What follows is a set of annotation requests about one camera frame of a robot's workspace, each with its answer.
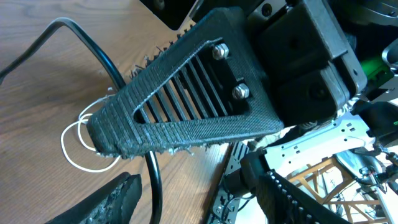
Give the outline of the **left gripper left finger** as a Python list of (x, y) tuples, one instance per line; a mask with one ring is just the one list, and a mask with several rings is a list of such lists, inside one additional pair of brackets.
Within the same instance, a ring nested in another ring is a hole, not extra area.
[(141, 176), (123, 172), (48, 222), (50, 224), (129, 223), (141, 195)]

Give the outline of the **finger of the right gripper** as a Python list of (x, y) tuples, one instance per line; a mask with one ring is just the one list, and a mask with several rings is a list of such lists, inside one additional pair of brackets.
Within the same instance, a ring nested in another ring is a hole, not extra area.
[(87, 123), (96, 150), (130, 159), (283, 129), (238, 7), (216, 8)]

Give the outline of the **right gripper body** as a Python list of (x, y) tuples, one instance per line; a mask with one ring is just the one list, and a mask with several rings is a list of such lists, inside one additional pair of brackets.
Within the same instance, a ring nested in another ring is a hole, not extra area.
[(255, 121), (281, 126), (330, 118), (367, 78), (327, 1), (261, 1), (246, 18), (268, 81)]

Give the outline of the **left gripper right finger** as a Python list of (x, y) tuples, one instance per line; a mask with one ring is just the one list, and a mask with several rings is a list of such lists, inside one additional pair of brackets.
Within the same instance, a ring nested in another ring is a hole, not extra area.
[(259, 177), (256, 198), (269, 223), (349, 224), (275, 172)]

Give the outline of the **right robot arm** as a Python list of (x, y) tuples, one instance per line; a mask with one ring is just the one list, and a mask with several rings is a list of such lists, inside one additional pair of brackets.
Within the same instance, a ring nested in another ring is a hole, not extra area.
[(261, 138), (328, 120), (382, 80), (368, 61), (397, 38), (396, 1), (167, 1), (171, 28), (195, 25), (88, 120), (103, 156)]

